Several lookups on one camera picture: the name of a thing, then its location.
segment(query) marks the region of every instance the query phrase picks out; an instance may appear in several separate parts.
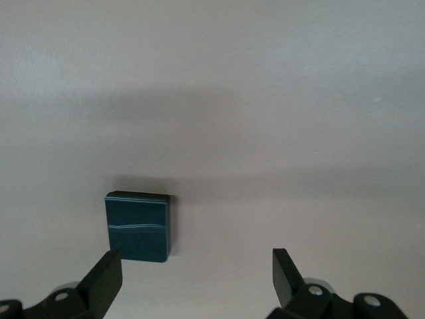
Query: gray surface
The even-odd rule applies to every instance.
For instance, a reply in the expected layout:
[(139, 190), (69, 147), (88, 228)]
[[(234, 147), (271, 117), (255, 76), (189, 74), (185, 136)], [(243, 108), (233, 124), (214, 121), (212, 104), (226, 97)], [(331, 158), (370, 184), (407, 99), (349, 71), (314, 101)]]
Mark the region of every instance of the gray surface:
[(425, 2), (0, 2), (0, 298), (108, 249), (103, 197), (178, 197), (106, 318), (264, 318), (272, 248), (425, 313)]

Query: teal box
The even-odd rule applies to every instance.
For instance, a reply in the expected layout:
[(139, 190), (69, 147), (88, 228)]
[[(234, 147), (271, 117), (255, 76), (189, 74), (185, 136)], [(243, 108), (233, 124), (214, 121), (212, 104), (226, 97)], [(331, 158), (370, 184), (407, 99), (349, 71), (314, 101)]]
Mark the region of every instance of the teal box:
[(163, 263), (170, 251), (170, 196), (113, 191), (105, 197), (111, 250)]

